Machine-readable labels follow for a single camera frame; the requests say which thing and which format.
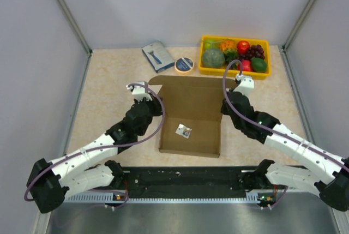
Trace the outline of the small clear plastic bag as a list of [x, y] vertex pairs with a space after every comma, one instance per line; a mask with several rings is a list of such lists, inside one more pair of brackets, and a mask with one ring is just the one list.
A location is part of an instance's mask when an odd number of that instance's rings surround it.
[[176, 129], [175, 133], [177, 135], [180, 135], [186, 139], [188, 139], [190, 137], [192, 129], [190, 129], [189, 127], [185, 126], [184, 124], [179, 124], [178, 128]]

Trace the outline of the brown cardboard box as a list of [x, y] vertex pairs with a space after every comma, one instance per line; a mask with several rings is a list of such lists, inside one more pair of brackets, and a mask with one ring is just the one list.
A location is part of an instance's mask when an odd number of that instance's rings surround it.
[[[148, 83], [161, 87], [158, 96], [165, 106], [159, 152], [218, 158], [224, 99], [222, 79], [159, 75]], [[192, 129], [188, 139], [175, 133], [179, 124]]]

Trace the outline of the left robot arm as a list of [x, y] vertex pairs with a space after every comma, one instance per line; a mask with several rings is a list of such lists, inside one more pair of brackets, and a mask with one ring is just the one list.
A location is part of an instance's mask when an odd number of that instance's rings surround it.
[[84, 175], [97, 162], [155, 136], [160, 127], [148, 137], [138, 139], [145, 134], [153, 117], [159, 116], [165, 116], [161, 97], [153, 95], [149, 100], [135, 100], [120, 122], [91, 143], [54, 160], [37, 160], [26, 183], [25, 201], [34, 202], [42, 214], [52, 212], [68, 197], [68, 191], [72, 190], [68, 183], [74, 181], [75, 177]]

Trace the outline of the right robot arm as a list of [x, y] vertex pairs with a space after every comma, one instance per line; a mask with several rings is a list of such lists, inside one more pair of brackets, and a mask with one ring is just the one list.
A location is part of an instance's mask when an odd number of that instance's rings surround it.
[[333, 209], [348, 211], [348, 159], [299, 137], [270, 114], [255, 111], [237, 89], [223, 92], [221, 113], [231, 117], [237, 130], [301, 164], [293, 167], [265, 159], [242, 178], [244, 187], [283, 185], [311, 193]]

